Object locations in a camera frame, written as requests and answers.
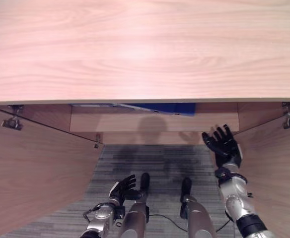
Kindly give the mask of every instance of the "wooden side panel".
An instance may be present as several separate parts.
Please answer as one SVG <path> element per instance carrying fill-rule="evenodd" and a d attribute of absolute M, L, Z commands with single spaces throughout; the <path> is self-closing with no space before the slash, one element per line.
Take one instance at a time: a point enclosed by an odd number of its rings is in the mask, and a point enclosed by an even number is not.
<path fill-rule="evenodd" d="M 290 129 L 279 118 L 237 134 L 244 160 L 241 173 L 268 229 L 290 237 Z"/>
<path fill-rule="evenodd" d="M 9 115 L 0 112 L 0 123 Z M 81 199 L 102 145 L 22 120 L 0 126 L 0 235 Z"/>
<path fill-rule="evenodd" d="M 290 99 L 290 0 L 0 0 L 0 104 Z"/>
<path fill-rule="evenodd" d="M 251 129 L 283 115 L 281 102 L 238 103 L 240 131 Z"/>
<path fill-rule="evenodd" d="M 209 131 L 219 122 L 239 131 L 236 103 L 198 103 L 193 117 L 154 114 L 125 108 L 73 107 L 73 132 Z"/>
<path fill-rule="evenodd" d="M 8 106 L 0 106 L 0 109 L 12 113 L 12 109 Z M 69 131 L 71 106 L 68 104 L 24 105 L 21 116 L 44 125 Z"/>
<path fill-rule="evenodd" d="M 204 144 L 201 132 L 104 132 L 102 143 L 166 145 L 166 144 Z"/>

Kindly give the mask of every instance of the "silver metal arm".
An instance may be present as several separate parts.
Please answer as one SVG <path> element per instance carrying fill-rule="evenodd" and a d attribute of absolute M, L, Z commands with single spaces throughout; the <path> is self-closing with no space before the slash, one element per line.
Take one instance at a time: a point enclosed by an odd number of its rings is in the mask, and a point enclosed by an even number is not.
<path fill-rule="evenodd" d="M 114 206 L 117 206 L 112 202 L 100 206 L 80 238 L 106 238 L 108 236 L 115 222 Z"/>
<path fill-rule="evenodd" d="M 239 167 L 234 163 L 226 163 L 223 167 L 232 174 L 239 174 Z M 233 176 L 220 184 L 220 193 L 226 212 L 237 223 L 245 238 L 276 238 L 257 216 L 252 198 L 246 189 L 245 179 Z"/>

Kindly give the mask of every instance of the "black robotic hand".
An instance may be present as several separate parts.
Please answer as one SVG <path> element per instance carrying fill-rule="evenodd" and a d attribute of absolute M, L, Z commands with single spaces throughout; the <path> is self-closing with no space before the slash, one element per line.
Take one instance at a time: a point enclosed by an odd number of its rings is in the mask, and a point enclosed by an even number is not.
<path fill-rule="evenodd" d="M 131 175 L 116 183 L 111 189 L 109 198 L 118 201 L 120 206 L 122 206 L 125 201 L 125 195 L 136 186 L 135 182 L 135 175 Z"/>
<path fill-rule="evenodd" d="M 224 131 L 217 127 L 217 131 L 214 132 L 214 136 L 209 136 L 206 132 L 202 133 L 204 143 L 216 154 L 216 164 L 221 167 L 225 163 L 235 163 L 238 167 L 241 165 L 242 156 L 237 142 L 233 138 L 233 135 L 228 125 L 223 126 Z"/>

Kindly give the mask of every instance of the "robotic arm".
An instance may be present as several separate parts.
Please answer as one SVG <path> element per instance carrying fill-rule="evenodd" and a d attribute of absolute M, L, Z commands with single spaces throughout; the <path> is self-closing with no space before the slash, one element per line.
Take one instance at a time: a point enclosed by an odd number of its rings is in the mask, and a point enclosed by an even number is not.
<path fill-rule="evenodd" d="M 205 144 L 216 154 L 220 193 L 226 213 L 237 224 L 244 238 L 275 238 L 256 214 L 250 194 L 247 192 L 247 179 L 239 173 L 242 153 L 227 125 L 220 128 L 213 136 L 203 133 Z"/>
<path fill-rule="evenodd" d="M 107 202 L 100 203 L 84 212 L 83 217 L 88 221 L 89 225 L 80 238 L 106 238 L 108 236 L 116 219 L 122 219 L 125 216 L 123 203 L 126 195 L 132 193 L 137 196 L 132 190 L 135 187 L 135 182 L 135 175 L 116 182 L 110 191 Z M 95 212 L 92 220 L 87 216 L 91 212 Z"/>

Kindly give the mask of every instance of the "silver robot leg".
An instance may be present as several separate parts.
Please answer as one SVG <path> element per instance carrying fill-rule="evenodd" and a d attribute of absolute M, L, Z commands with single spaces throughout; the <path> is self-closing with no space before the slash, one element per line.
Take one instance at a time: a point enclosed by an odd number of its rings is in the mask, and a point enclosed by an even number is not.
<path fill-rule="evenodd" d="M 125 215 L 119 231 L 119 238 L 144 238 L 149 207 L 146 206 L 149 188 L 149 174 L 142 174 L 140 197 L 137 198 L 129 212 Z"/>
<path fill-rule="evenodd" d="M 214 225 L 207 210 L 197 200 L 190 196 L 184 196 L 188 217 L 189 238 L 217 238 Z"/>

